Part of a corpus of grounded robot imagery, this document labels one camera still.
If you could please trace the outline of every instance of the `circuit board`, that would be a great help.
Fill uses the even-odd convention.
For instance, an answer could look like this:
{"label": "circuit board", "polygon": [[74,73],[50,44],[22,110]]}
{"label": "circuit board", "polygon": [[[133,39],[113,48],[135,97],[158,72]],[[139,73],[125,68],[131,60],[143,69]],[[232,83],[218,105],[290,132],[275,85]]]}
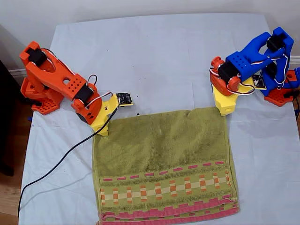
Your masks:
{"label": "circuit board", "polygon": [[263,76],[261,74],[254,74],[254,75],[252,75],[252,78],[253,78],[255,89],[258,89],[258,90],[266,90],[267,89],[267,87],[263,81]]}
{"label": "circuit board", "polygon": [[130,106],[133,105],[131,96],[129,93],[117,93],[117,98],[120,99],[120,106]]}

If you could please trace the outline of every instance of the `white tablecloth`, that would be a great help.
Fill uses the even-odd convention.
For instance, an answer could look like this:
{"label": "white tablecloth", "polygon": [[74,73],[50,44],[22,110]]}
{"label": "white tablecloth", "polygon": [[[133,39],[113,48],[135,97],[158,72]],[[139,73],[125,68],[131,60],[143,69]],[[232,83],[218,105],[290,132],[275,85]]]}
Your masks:
{"label": "white tablecloth", "polygon": [[[155,15],[59,25],[51,50],[101,93],[130,92],[131,108],[114,118],[213,106],[208,67],[268,31],[256,14]],[[71,103],[34,113],[22,187],[50,170],[92,130]],[[257,91],[227,116],[240,212],[197,224],[299,224],[300,142],[292,104],[277,107]],[[21,225],[94,225],[91,140],[76,148],[23,196]]]}

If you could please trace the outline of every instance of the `hole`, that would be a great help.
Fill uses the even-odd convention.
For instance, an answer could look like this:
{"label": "hole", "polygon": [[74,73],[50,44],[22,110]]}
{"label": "hole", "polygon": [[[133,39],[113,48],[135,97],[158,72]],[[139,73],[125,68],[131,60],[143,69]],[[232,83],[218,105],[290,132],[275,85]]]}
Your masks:
{"label": "hole", "polygon": [[65,77],[62,81],[64,82],[65,85],[67,85],[70,82],[70,79]]}

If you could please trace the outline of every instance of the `green towel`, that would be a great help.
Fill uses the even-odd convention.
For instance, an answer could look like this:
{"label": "green towel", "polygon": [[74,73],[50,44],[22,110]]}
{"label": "green towel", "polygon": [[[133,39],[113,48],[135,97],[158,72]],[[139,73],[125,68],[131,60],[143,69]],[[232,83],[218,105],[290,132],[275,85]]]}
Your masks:
{"label": "green towel", "polygon": [[111,121],[109,136],[94,138],[93,179],[101,224],[194,222],[239,210],[217,108]]}

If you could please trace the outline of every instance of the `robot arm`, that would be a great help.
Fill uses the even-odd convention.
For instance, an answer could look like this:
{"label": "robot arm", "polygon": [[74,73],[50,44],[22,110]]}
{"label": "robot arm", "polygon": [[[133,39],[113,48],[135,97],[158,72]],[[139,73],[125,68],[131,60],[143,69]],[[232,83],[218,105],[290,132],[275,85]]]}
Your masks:
{"label": "robot arm", "polygon": [[[267,50],[260,54],[264,45]],[[288,71],[292,46],[293,39],[278,27],[272,35],[265,32],[255,37],[242,51],[229,55],[225,61],[215,57],[211,61],[210,81],[221,115],[232,113],[237,96],[252,94],[255,88],[261,89],[265,100],[278,106],[293,101],[293,89],[300,85],[300,68]],[[252,76],[259,71],[260,74],[254,76],[254,84]]]}
{"label": "robot arm", "polygon": [[[73,102],[72,107],[79,118],[97,131],[107,120],[107,115],[119,105],[116,94],[103,102],[94,84],[87,83],[50,50],[40,48],[36,42],[31,42],[21,52],[20,58],[27,71],[21,93],[38,102],[32,106],[34,111],[43,115],[51,113],[66,97]],[[107,136],[107,127],[100,134]]]}
{"label": "robot arm", "polygon": [[[267,45],[267,50],[260,54],[259,51],[264,45]],[[214,58],[211,63],[214,67],[214,73],[210,74],[211,82],[222,94],[229,96],[238,90],[240,82],[259,70],[263,70],[263,77],[270,77],[270,71],[275,65],[276,72],[271,75],[270,82],[268,78],[268,82],[265,82],[267,89],[271,90],[285,81],[284,74],[288,70],[287,62],[292,45],[292,38],[282,28],[275,29],[272,36],[265,32],[251,40],[242,51],[227,56],[225,62]]]}

